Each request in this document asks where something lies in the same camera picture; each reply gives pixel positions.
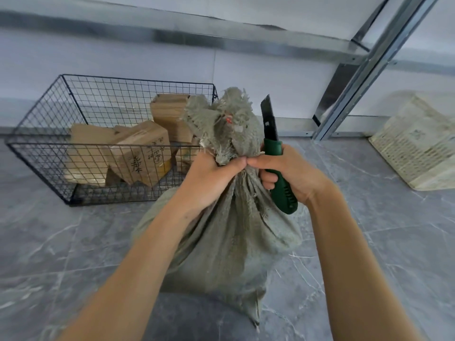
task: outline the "white plastic crate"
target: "white plastic crate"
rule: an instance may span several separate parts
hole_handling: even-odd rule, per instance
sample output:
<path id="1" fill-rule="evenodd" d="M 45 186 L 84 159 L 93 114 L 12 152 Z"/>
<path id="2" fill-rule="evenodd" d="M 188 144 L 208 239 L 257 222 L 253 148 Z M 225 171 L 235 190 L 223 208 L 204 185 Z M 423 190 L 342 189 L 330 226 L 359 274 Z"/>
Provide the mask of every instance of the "white plastic crate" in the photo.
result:
<path id="1" fill-rule="evenodd" d="M 416 95 L 369 141 L 411 188 L 455 188 L 455 120 Z"/>

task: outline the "plastic crate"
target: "plastic crate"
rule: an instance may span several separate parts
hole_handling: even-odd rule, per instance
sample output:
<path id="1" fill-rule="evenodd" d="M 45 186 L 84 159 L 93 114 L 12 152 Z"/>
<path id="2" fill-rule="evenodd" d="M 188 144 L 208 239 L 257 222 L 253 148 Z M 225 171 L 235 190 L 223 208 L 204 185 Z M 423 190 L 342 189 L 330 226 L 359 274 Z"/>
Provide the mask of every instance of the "plastic crate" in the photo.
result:
<path id="1" fill-rule="evenodd" d="M 369 141 L 411 188 L 455 188 L 455 122 L 416 95 Z"/>
<path id="2" fill-rule="evenodd" d="M 87 148 L 93 151 L 97 146 L 103 147 L 102 144 L 70 143 L 73 123 L 101 127 L 134 126 L 152 119 L 149 103 L 159 93 L 203 94 L 211 102 L 218 99 L 213 84 L 63 74 L 6 137 L 5 143 L 70 206 L 154 201 L 167 189 L 182 183 L 185 170 L 178 170 L 175 162 L 152 187 L 138 182 L 129 185 L 124 181 L 106 187 L 71 183 L 65 178 L 65 163 L 69 150 Z M 171 147 L 175 151 L 176 147 L 182 146 L 135 147 L 145 153 L 170 151 Z M 106 165 L 98 159 L 94 162 L 97 166 Z"/>

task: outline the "utility knife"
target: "utility knife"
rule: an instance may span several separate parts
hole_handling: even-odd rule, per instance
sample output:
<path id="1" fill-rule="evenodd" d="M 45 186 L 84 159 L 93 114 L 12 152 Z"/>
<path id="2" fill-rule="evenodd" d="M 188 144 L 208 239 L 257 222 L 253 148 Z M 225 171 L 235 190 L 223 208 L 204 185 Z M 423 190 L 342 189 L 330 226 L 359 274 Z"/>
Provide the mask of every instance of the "utility knife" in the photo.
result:
<path id="1" fill-rule="evenodd" d="M 265 97 L 261 102 L 261 111 L 264 120 L 264 152 L 266 155 L 282 155 L 281 141 L 278 140 L 277 126 L 275 117 L 273 116 L 272 104 L 270 103 L 270 95 Z M 298 202 L 288 181 L 283 178 L 279 171 L 269 169 L 266 171 L 278 176 L 275 188 L 270 190 L 272 200 L 280 211 L 286 214 L 293 214 L 297 210 Z"/>

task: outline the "black wire basket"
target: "black wire basket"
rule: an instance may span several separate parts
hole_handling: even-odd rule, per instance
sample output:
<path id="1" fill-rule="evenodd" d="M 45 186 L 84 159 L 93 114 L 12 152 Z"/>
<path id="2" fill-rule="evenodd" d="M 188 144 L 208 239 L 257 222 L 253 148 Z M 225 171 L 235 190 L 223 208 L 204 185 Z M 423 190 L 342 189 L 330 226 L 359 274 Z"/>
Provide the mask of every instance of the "black wire basket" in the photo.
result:
<path id="1" fill-rule="evenodd" d="M 150 102 L 162 93 L 203 94 L 212 103 L 218 99 L 213 84 L 63 74 L 6 137 L 5 143 L 70 206 L 155 201 L 164 191 L 183 182 L 198 146 L 119 145 L 117 150 L 134 153 L 135 175 L 143 177 L 144 172 L 156 172 L 156 177 L 150 175 L 142 181 L 134 181 L 132 177 L 126 182 L 118 177 L 110 178 L 110 162 L 99 155 L 106 148 L 104 144 L 72 144 L 70 128 L 75 123 L 107 128 L 135 126 L 152 119 Z M 163 161 L 176 151 L 182 154 L 180 161 L 175 156 Z M 74 179 L 68 172 L 71 153 L 77 158 L 91 156 L 93 167 L 87 170 L 93 176 L 87 183 L 80 183 L 80 179 Z M 109 170 L 107 176 L 97 176 L 105 170 Z"/>

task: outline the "gray sack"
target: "gray sack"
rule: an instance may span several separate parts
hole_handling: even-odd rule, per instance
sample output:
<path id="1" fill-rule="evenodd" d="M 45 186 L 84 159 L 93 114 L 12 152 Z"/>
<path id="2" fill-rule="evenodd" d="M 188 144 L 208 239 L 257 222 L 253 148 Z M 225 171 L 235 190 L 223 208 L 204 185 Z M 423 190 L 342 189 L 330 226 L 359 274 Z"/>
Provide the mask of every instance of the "gray sack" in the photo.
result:
<path id="1" fill-rule="evenodd" d="M 190 97 L 183 119 L 221 166 L 238 156 L 259 155 L 264 131 L 238 88 L 227 89 L 212 105 L 203 95 Z M 169 189 L 154 203 L 134 229 L 133 239 L 175 191 Z M 217 295 L 258 325 L 267 271 L 301 242 L 299 226 L 275 206 L 258 171 L 247 166 L 190 223 L 161 292 Z"/>

